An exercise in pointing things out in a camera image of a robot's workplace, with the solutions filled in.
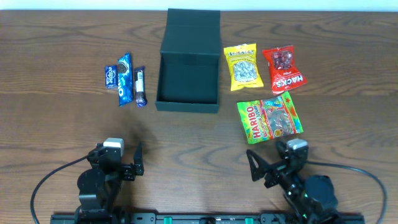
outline wood grain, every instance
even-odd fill
[[[272,96],[262,49],[295,45],[308,85],[291,91],[314,161],[376,174],[389,193],[385,223],[398,216],[398,14],[362,12],[222,12],[224,47],[257,43],[264,88],[230,92],[221,57],[218,114],[156,111],[159,49],[166,12],[0,12],[0,222],[33,223],[29,200],[39,180],[106,138],[124,138],[126,162],[144,142],[145,176],[124,184],[120,204],[162,213],[258,213],[287,210],[278,187],[251,182],[250,148],[277,161],[273,141],[248,145],[237,101]],[[103,68],[130,51],[145,65],[149,104],[118,107]],[[87,162],[49,178],[37,194],[41,223],[79,205],[76,180]],[[339,210],[374,223],[381,192],[373,180],[326,167]]]

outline open box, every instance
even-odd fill
[[[169,9],[157,110],[217,113],[220,53],[219,11]]]

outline blue snack wrapper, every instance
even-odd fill
[[[133,99],[132,95],[132,65],[130,53],[126,53],[118,60],[118,90],[119,90],[119,106],[130,103]]]
[[[144,84],[144,70],[145,66],[134,69],[134,83],[136,85],[136,103],[137,107],[143,107],[147,104],[145,97],[145,84]]]
[[[105,66],[105,88],[118,87],[116,65]]]

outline white backdrop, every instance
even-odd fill
[[[398,11],[398,0],[0,0],[0,9]]]

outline red candy bag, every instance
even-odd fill
[[[293,45],[263,50],[262,53],[268,61],[271,88],[274,95],[307,83],[307,79],[294,65]]]

